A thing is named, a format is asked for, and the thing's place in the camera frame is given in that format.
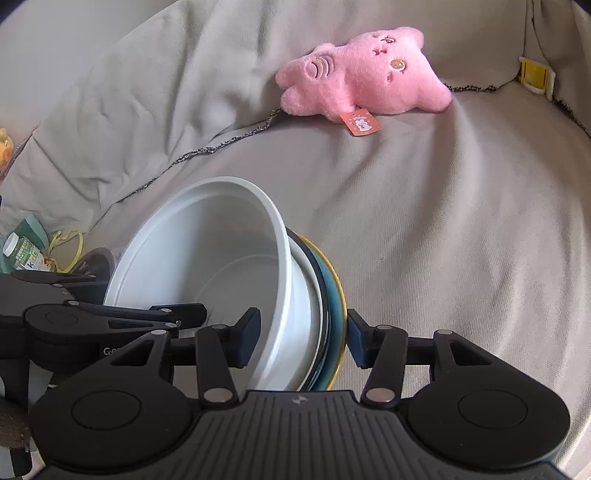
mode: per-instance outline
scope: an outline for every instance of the stuffed animal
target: stuffed animal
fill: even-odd
[[[14,144],[12,143],[12,140],[10,140],[10,137],[6,134],[6,129],[0,128],[0,173],[2,173],[8,164],[13,150]]]
[[[422,32],[401,27],[359,35],[342,47],[322,44],[277,72],[275,81],[285,89],[281,107],[292,115],[321,113],[333,122],[358,108],[442,112],[452,94],[422,54],[423,42]]]

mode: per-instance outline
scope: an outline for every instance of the yellow rim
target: yellow rim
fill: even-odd
[[[346,322],[347,321],[347,301],[345,300],[345,292],[343,291],[343,286],[340,284],[339,276],[336,274],[335,268],[332,266],[332,264],[330,263],[329,259],[326,258],[326,255],[324,255],[324,253],[322,253],[322,250],[320,250],[320,248],[318,248],[317,246],[315,246],[315,244],[313,244],[305,236],[302,236],[299,233],[297,234],[297,236],[299,236],[301,238],[301,240],[309,248],[311,248],[322,259],[322,261],[328,267],[328,269],[330,271],[330,274],[333,276],[333,278],[335,280],[336,288],[339,291],[340,305],[341,305],[341,308],[343,309],[343,319],[344,319],[344,322]],[[329,381],[329,384],[328,384],[328,389],[331,389],[333,383],[335,383],[336,374],[339,372],[339,367],[340,367],[341,362],[343,361],[343,355],[345,354],[345,345],[346,345],[346,343],[347,343],[347,325],[343,325],[343,338],[341,338],[341,340],[340,340],[339,361],[336,364],[336,369],[335,369],[334,373],[330,377],[330,381]]]

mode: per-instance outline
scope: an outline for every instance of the ribbed black surface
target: ribbed black surface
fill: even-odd
[[[398,417],[358,405],[350,392],[252,392],[229,411],[205,414],[169,457],[136,472],[87,476],[46,469],[39,480],[550,480],[549,464],[504,475],[471,472],[432,457]]]

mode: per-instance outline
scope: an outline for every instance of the stack of bowls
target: stack of bowls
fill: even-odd
[[[124,251],[105,296],[105,305],[139,309],[190,302],[207,308],[204,326],[233,325],[249,307],[261,311],[250,363],[231,369],[239,392],[330,388],[345,349],[339,279],[246,180],[209,179],[169,199]],[[189,397],[195,382],[194,367],[176,367],[174,384]]]

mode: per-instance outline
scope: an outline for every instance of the teal bag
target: teal bag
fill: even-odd
[[[29,213],[24,219],[22,219],[21,223],[19,223],[12,232],[19,237],[24,236],[28,238],[33,245],[41,250],[41,253],[47,254],[47,250],[49,249],[49,239],[47,238],[45,230],[39,223],[39,220],[37,220],[32,213]],[[0,250],[4,246],[5,240],[12,232],[8,232],[6,237],[0,236]],[[8,263],[7,260],[8,259],[0,253],[0,273],[12,273],[14,271],[13,266]]]

